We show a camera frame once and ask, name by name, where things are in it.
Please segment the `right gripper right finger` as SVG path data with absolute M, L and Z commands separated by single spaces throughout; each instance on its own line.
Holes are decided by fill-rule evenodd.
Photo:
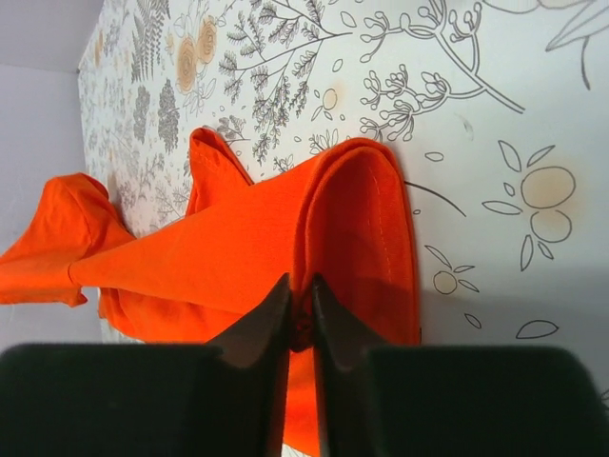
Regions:
M 549 347 L 404 347 L 312 289 L 323 456 L 604 456 L 584 365 Z

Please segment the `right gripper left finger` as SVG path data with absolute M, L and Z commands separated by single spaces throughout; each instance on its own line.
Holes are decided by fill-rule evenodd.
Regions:
M 5 456 L 277 456 L 291 292 L 205 344 L 23 344 L 1 356 Z

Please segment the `orange t shirt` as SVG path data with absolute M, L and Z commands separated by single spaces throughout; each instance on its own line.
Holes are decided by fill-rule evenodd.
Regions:
M 147 343 L 205 342 L 287 275 L 295 328 L 285 443 L 320 452 L 311 293 L 322 275 L 340 303 L 397 345 L 421 340 L 411 207 L 395 153 L 352 138 L 256 183 L 210 129 L 190 136 L 185 216 L 133 236 L 107 189 L 83 173 L 50 179 L 21 238 L 1 258 L 3 304 L 85 303 Z

